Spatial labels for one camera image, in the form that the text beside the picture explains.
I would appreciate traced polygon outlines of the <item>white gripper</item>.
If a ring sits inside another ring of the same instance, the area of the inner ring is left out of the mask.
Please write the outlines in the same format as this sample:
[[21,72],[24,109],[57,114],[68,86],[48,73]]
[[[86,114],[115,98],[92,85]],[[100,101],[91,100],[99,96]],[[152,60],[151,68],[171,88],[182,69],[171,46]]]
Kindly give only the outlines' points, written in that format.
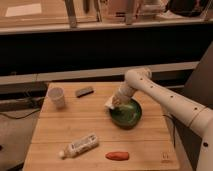
[[136,90],[130,87],[126,82],[122,83],[112,98],[112,105],[117,107],[121,104],[128,103]]

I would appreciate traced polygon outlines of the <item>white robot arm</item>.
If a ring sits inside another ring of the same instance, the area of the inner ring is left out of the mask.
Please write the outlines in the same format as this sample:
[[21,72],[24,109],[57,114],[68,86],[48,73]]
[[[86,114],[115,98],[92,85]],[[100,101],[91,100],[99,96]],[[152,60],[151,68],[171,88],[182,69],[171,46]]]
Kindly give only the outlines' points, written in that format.
[[151,77],[149,68],[128,70],[112,96],[112,107],[127,103],[136,91],[149,95],[202,138],[196,171],[213,171],[213,110],[154,83]]

